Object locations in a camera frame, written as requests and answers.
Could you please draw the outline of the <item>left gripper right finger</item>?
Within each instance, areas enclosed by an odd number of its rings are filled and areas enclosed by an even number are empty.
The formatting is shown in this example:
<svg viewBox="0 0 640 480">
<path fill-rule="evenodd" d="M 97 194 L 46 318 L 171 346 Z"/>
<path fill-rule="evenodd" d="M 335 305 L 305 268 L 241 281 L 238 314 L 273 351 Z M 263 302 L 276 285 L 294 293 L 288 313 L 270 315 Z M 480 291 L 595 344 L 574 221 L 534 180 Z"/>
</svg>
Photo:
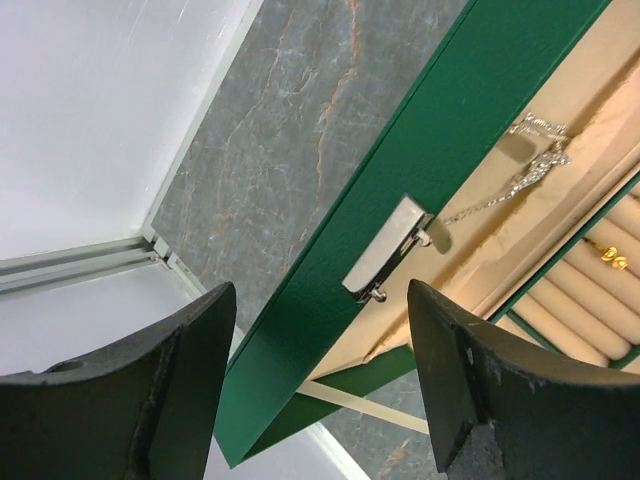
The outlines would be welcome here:
<svg viewBox="0 0 640 480">
<path fill-rule="evenodd" d="M 639 378 L 535 346 L 424 282 L 409 323 L 437 469 L 451 479 L 635 479 Z"/>
</svg>

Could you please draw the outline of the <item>green jewelry box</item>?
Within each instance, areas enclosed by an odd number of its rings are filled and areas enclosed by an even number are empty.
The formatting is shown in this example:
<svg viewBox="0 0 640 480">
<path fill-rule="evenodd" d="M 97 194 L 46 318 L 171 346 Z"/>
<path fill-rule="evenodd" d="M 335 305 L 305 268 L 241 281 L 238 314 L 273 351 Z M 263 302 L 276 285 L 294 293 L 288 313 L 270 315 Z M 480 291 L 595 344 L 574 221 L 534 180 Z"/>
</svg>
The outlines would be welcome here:
<svg viewBox="0 0 640 480">
<path fill-rule="evenodd" d="M 214 436 L 238 466 L 330 415 L 300 386 L 404 301 L 398 265 L 588 33 L 635 1 L 470 1 L 229 362 Z"/>
</svg>

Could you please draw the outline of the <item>green jewelry tray insert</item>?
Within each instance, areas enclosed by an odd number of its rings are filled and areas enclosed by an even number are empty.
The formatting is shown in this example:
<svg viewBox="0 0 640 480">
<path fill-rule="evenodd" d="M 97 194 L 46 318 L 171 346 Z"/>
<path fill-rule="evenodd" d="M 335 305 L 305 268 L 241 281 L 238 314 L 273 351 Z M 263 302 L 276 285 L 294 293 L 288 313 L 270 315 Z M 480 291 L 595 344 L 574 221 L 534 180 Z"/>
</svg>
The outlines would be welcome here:
<svg viewBox="0 0 640 480">
<path fill-rule="evenodd" d="M 487 317 L 552 352 L 639 371 L 639 175 L 608 190 Z"/>
</svg>

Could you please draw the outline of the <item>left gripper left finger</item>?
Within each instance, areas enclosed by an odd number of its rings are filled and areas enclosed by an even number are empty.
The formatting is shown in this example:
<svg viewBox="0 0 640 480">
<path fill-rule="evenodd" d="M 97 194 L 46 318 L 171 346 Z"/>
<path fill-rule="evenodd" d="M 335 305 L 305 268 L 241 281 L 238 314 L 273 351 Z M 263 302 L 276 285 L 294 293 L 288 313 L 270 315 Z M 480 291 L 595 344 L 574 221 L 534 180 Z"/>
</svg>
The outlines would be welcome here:
<svg viewBox="0 0 640 480">
<path fill-rule="evenodd" d="M 200 479 L 236 319 L 226 282 L 85 355 L 1 379 L 5 479 Z"/>
</svg>

